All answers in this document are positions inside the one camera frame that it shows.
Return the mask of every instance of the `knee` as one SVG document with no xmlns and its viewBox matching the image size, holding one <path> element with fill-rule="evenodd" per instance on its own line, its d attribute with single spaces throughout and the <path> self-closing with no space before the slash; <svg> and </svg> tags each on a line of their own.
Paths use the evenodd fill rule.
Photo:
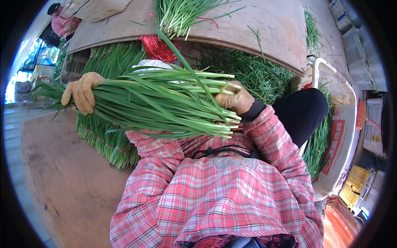
<svg viewBox="0 0 397 248">
<path fill-rule="evenodd" d="M 327 98 L 316 88 L 306 89 L 306 91 L 306 100 L 311 106 L 311 111 L 324 118 L 328 113 Z"/>
</svg>

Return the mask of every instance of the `black sleeve cuff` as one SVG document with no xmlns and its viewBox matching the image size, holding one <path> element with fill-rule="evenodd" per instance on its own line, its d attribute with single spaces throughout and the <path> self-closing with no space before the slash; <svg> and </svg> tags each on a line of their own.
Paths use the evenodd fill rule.
<svg viewBox="0 0 397 248">
<path fill-rule="evenodd" d="M 253 121 L 259 116 L 259 114 L 265 108 L 266 108 L 266 105 L 263 102 L 259 101 L 258 99 L 255 99 L 255 102 L 252 104 L 252 106 L 248 110 L 248 112 L 241 114 L 240 117 L 244 121 Z"/>
</svg>

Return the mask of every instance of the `orange plastic bag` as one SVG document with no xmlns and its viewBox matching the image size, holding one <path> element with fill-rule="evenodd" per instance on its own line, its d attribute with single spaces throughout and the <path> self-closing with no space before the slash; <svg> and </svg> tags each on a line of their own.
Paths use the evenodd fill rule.
<svg viewBox="0 0 397 248">
<path fill-rule="evenodd" d="M 347 248 L 361 229 L 347 205 L 339 196 L 331 196 L 325 206 L 324 248 Z"/>
</svg>

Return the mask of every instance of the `black strap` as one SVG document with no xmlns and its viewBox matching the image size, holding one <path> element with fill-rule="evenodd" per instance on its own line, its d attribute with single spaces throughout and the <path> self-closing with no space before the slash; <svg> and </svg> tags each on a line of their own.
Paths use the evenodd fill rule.
<svg viewBox="0 0 397 248">
<path fill-rule="evenodd" d="M 193 154 L 192 159 L 200 159 L 200 158 L 208 157 L 209 155 L 213 155 L 213 154 L 221 153 L 221 152 L 235 152 L 235 153 L 238 153 L 238 154 L 242 155 L 245 158 L 250 158 L 251 157 L 250 154 L 247 154 L 245 152 L 242 152 L 242 151 L 239 151 L 239 150 L 236 150 L 236 149 L 233 149 L 233 148 L 228 148 L 228 147 L 238 147 L 238 148 L 242 148 L 242 149 L 247 150 L 250 153 L 252 153 L 252 150 L 247 149 L 246 147 L 238 146 L 238 145 L 227 145 L 227 146 L 223 146 L 223 147 L 216 148 L 216 149 L 212 149 L 212 147 L 210 146 L 207 150 L 196 151 Z M 198 158 L 196 158 L 197 154 L 199 154 L 199 153 L 204 153 L 204 154 L 199 156 Z"/>
</svg>

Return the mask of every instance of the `black cap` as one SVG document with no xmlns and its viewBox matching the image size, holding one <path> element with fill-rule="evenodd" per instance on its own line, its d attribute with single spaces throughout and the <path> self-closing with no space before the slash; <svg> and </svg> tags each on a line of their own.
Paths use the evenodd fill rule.
<svg viewBox="0 0 397 248">
<path fill-rule="evenodd" d="M 49 7 L 48 11 L 47 11 L 47 15 L 52 15 L 55 13 L 55 11 L 58 9 L 58 7 L 61 6 L 60 3 L 57 4 L 53 4 Z"/>
</svg>

